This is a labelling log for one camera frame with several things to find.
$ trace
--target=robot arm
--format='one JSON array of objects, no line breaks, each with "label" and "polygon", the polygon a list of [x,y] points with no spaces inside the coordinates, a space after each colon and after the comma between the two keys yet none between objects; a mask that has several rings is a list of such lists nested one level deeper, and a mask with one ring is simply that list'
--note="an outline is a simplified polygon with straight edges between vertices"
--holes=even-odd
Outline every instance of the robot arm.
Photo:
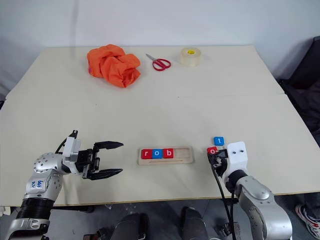
[{"label": "robot arm", "polygon": [[21,209],[12,221],[6,240],[48,240],[43,236],[50,224],[50,211],[62,188],[62,177],[66,174],[82,175],[83,179],[109,178],[122,169],[99,171],[100,149],[115,149],[120,142],[96,142],[92,149],[80,150],[78,131],[74,130],[59,146],[56,153],[45,153],[33,164],[33,173],[28,180]]},{"label": "robot arm", "polygon": [[253,240],[288,240],[292,225],[287,213],[275,202],[269,188],[247,175],[247,150],[243,141],[230,143],[227,149],[208,153],[212,170],[250,219]]}]

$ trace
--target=sneaker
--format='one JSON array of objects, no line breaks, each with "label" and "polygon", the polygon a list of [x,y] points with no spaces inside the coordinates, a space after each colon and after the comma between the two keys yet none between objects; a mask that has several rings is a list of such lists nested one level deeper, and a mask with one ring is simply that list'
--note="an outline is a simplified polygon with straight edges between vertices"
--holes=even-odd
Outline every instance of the sneaker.
[{"label": "sneaker", "polygon": [[320,240],[320,220],[307,215],[306,208],[303,205],[295,206],[295,212],[299,218],[304,221],[309,233]]}]

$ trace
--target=scissors blade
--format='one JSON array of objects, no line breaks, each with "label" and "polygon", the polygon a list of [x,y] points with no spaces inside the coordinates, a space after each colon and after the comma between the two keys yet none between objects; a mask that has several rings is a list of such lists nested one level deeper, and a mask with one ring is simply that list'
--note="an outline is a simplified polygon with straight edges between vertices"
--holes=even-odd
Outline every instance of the scissors blade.
[{"label": "scissors blade", "polygon": [[149,54],[145,54],[145,55],[153,61],[157,60],[156,58],[154,58],[153,56],[150,56]]}]

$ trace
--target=clear tape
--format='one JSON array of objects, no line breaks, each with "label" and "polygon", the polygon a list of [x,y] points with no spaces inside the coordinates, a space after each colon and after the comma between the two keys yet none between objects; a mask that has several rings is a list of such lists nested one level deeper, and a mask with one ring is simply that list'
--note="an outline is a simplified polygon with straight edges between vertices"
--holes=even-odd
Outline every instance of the clear tape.
[{"label": "clear tape", "polygon": [[185,47],[180,53],[180,62],[187,67],[198,66],[201,59],[201,51],[196,47]]}]

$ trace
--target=red scissors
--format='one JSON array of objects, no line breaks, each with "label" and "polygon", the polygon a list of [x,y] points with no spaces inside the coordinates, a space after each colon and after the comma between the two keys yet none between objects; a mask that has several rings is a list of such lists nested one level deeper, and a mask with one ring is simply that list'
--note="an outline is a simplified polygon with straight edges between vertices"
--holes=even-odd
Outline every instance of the red scissors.
[{"label": "red scissors", "polygon": [[162,58],[154,58],[152,56],[150,56],[149,54],[146,54],[148,58],[150,58],[151,60],[153,60],[152,62],[152,66],[155,70],[157,71],[163,71],[166,70],[168,68],[171,67],[171,62],[169,62],[166,59],[162,59]]}]

